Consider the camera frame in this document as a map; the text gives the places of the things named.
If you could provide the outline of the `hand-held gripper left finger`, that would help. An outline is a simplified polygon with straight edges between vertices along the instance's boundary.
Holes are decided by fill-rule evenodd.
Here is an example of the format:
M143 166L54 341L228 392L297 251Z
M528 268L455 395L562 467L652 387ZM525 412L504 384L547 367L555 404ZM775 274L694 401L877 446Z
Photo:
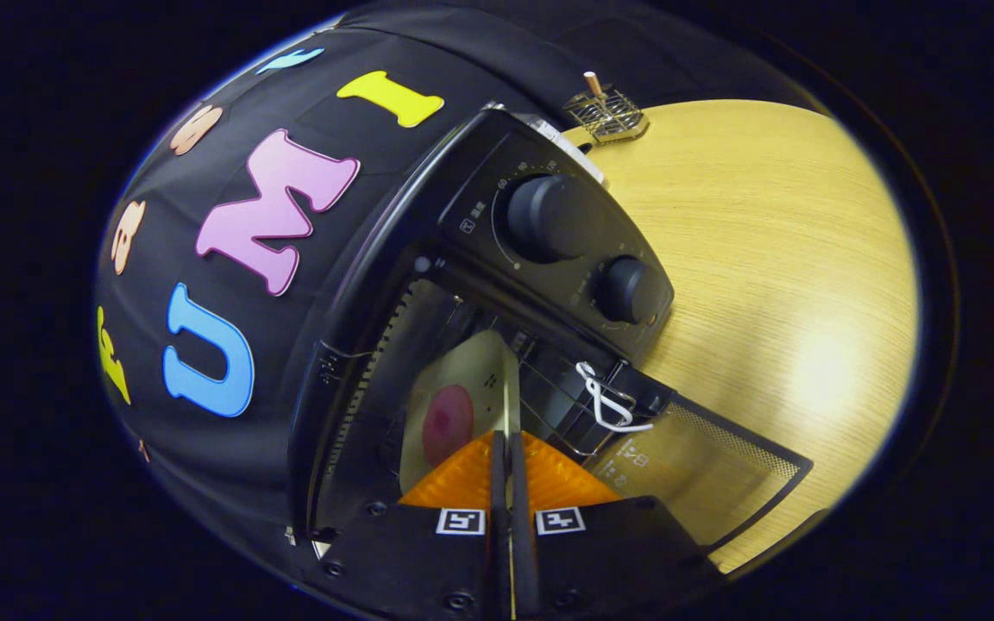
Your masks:
M506 449L501 431L481 445L480 508L367 503L319 563L324 597L367 620L507 618Z

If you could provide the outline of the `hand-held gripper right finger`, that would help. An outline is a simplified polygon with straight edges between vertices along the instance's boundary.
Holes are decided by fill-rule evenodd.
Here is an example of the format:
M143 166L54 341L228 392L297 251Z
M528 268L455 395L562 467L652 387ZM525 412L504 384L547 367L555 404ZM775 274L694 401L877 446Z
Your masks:
M510 436L510 617L664 620L726 585L654 496L530 507L524 434Z

